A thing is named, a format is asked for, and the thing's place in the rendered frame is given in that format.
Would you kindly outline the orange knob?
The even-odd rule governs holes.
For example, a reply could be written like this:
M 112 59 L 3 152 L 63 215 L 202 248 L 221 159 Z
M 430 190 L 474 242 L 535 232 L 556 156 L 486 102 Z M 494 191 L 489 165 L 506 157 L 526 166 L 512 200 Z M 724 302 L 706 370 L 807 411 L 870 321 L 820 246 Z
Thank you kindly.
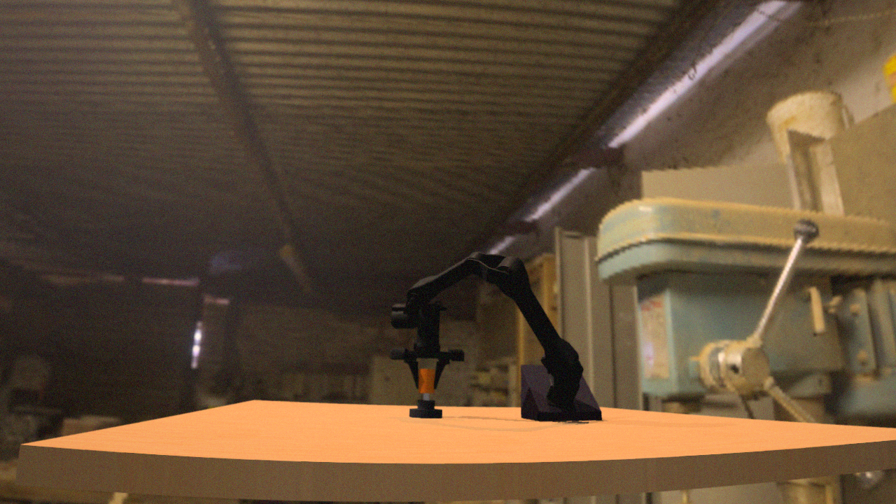
M 434 393 L 435 370 L 419 369 L 419 393 Z

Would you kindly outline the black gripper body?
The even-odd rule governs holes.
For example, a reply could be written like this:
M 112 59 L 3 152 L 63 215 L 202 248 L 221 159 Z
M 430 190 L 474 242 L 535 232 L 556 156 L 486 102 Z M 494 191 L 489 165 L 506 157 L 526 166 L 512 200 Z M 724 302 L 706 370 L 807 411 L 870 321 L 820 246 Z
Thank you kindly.
M 419 353 L 425 352 L 425 353 Z M 435 352 L 435 354 L 430 354 Z M 416 351 L 406 348 L 392 348 L 390 358 L 393 360 L 416 361 L 416 358 L 438 358 L 439 361 L 464 361 L 462 349 L 439 351 L 439 328 L 417 328 Z

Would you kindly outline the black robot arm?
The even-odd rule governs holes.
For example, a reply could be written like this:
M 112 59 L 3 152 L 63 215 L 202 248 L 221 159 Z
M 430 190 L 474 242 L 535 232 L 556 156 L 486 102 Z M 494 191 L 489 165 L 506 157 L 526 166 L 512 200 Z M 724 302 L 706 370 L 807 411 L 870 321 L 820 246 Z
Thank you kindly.
M 440 291 L 471 274 L 476 274 L 487 283 L 496 284 L 516 302 L 544 349 L 541 363 L 553 376 L 546 387 L 548 404 L 573 409 L 580 377 L 585 369 L 582 369 L 578 352 L 570 342 L 558 336 L 550 318 L 529 289 L 527 269 L 524 261 L 517 256 L 474 252 L 438 275 L 419 280 L 407 291 L 405 305 L 393 305 L 393 328 L 439 328 L 440 312 L 445 312 L 447 307 L 442 301 L 428 305 L 429 301 Z

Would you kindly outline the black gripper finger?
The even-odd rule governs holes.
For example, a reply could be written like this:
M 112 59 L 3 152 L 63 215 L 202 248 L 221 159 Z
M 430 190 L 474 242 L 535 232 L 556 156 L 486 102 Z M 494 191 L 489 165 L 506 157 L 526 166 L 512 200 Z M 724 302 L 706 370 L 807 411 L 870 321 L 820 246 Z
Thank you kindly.
M 419 389 L 419 387 L 417 386 L 417 383 L 419 383 L 419 376 L 417 375 L 417 362 L 413 361 L 413 360 L 406 360 L 405 363 L 409 364 L 410 369 L 412 369 L 412 374 L 415 379 L 416 387 L 417 387 L 417 389 Z
M 436 363 L 434 390 L 436 389 L 436 387 L 438 387 L 438 381 L 440 379 L 440 375 L 441 375 L 442 371 L 444 371 L 445 365 L 450 365 L 450 363 L 446 363 L 446 361 L 438 361 Z

